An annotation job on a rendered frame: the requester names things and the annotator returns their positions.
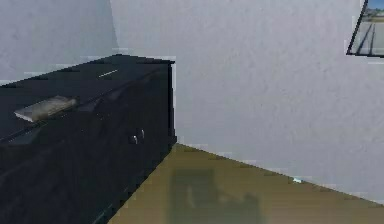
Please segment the black chest of drawers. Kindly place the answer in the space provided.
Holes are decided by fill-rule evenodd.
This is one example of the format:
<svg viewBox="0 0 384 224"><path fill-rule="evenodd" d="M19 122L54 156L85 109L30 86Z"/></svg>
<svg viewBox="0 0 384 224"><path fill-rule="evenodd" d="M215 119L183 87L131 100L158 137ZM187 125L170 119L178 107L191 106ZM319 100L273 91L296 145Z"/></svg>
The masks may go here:
<svg viewBox="0 0 384 224"><path fill-rule="evenodd" d="M176 143L172 65L117 54L0 85L0 224L107 224ZM14 114L55 96L77 103Z"/></svg>

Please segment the thin white pen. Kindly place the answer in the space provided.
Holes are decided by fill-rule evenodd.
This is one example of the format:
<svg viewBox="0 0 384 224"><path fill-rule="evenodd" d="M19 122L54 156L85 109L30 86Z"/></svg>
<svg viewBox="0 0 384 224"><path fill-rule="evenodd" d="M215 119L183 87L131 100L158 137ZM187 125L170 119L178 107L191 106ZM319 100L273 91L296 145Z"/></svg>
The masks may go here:
<svg viewBox="0 0 384 224"><path fill-rule="evenodd" d="M116 73L116 72L118 72L117 69L116 69L116 70L113 70L113 71L110 71L110 72L107 72L107 73L104 73L104 74L101 74L101 75L99 75L98 77L99 77L99 78L101 78L101 77L105 77L105 76L111 75L111 74Z"/></svg>

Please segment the black framed window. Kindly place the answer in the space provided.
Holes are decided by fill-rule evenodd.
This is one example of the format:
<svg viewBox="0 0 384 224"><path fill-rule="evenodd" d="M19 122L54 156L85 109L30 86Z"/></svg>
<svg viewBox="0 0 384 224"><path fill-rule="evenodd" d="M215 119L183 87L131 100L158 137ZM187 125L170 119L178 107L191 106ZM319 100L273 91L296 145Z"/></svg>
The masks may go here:
<svg viewBox="0 0 384 224"><path fill-rule="evenodd" d="M347 55L384 59L384 0L364 0Z"/></svg>

